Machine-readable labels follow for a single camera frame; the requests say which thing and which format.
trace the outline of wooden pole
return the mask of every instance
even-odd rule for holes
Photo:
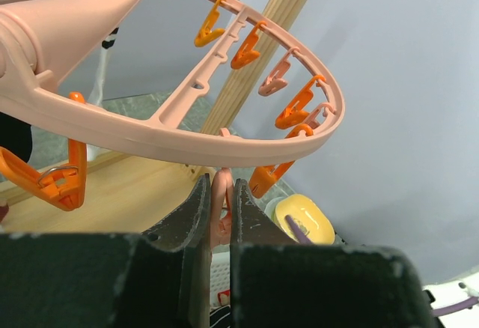
[[[288,31],[306,1],[269,0],[263,11],[263,16]],[[240,70],[231,71],[201,129],[201,133],[217,135],[221,128],[231,125],[277,48],[278,43],[276,41],[268,38],[265,34],[260,34],[260,39],[254,49],[261,52],[261,56],[253,64],[249,64]],[[187,173],[193,180],[196,179],[199,171],[200,169],[197,166],[187,166]]]

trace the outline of purple stick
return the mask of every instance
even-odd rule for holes
[[[433,309],[433,316],[441,317],[443,315],[450,315],[451,313],[456,313],[458,311],[462,311],[463,309],[471,308],[478,303],[479,299],[477,297],[470,297],[467,300],[463,300],[462,302],[453,304],[452,306]]]
[[[287,222],[287,224],[290,226],[291,231],[293,231],[294,237],[302,243],[302,244],[313,244],[311,240],[306,236],[306,234],[302,233],[301,228],[298,227],[298,225],[294,222],[293,217],[291,217],[289,214],[285,216],[284,218]]]

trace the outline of plastic clip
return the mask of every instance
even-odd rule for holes
[[[195,38],[195,46],[196,47],[203,47],[206,46],[208,43],[216,40],[222,34],[225,33],[224,28],[217,28],[214,31],[211,31],[213,26],[215,25],[216,21],[219,18],[219,11],[218,7],[222,1],[226,0],[216,0],[216,3],[213,5],[210,13],[208,14],[207,18],[204,20],[203,25],[200,28],[200,31],[196,35]]]
[[[227,128],[220,130],[220,136],[230,137]],[[215,173],[211,183],[211,220],[210,245],[211,249],[220,244],[229,244],[231,238],[231,207],[233,205],[234,182],[229,168],[222,168]],[[227,213],[222,218],[222,211],[226,201]]]
[[[284,74],[290,69],[291,63],[287,60],[294,52],[299,52],[297,47],[290,48],[283,58],[272,69],[271,73],[265,78],[257,92],[261,96],[269,96],[278,92],[287,86],[286,79],[283,79]]]
[[[70,99],[85,103],[80,93],[71,93]],[[85,200],[86,144],[68,139],[68,163],[42,174],[9,150],[0,148],[0,172],[17,186],[57,208],[74,210]]]
[[[316,117],[319,115],[321,110],[323,110],[323,117],[326,117],[328,115],[328,110],[334,115],[336,113],[335,108],[332,106],[331,103],[329,102],[322,102],[319,105],[316,106],[316,108],[311,111],[309,116],[305,118],[303,121],[304,124],[307,124],[309,127],[311,127],[313,130],[318,128],[321,124],[316,120]]]
[[[258,22],[239,47],[236,55],[231,60],[231,68],[233,70],[238,70],[260,57],[260,53],[254,51],[253,48],[259,40],[256,32],[262,25],[266,26],[266,21]]]
[[[307,137],[313,135],[313,129],[310,126],[307,124],[298,124],[291,130],[286,138],[297,137],[301,131],[303,131]],[[256,198],[263,197],[294,163],[295,161],[282,163],[277,168],[273,165],[255,168],[248,184],[253,196]]]
[[[316,75],[302,88],[300,92],[291,100],[282,113],[276,118],[275,126],[281,130],[293,127],[302,123],[309,116],[309,112],[303,110],[306,105],[313,99],[314,93],[311,86],[316,82],[316,86],[320,87],[326,79],[322,75]]]

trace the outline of yellow container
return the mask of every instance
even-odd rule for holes
[[[319,207],[308,197],[300,194],[291,195],[283,199],[276,206],[273,222],[294,237],[285,217],[290,215],[302,232],[315,244],[333,244],[335,230]]]

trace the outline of wooden board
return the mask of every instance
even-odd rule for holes
[[[85,203],[72,212],[31,197],[11,183],[0,183],[0,195],[9,192],[10,212],[2,226],[6,232],[141,232],[181,204],[195,182],[182,165],[108,153],[89,169]],[[204,168],[203,173],[214,171]]]

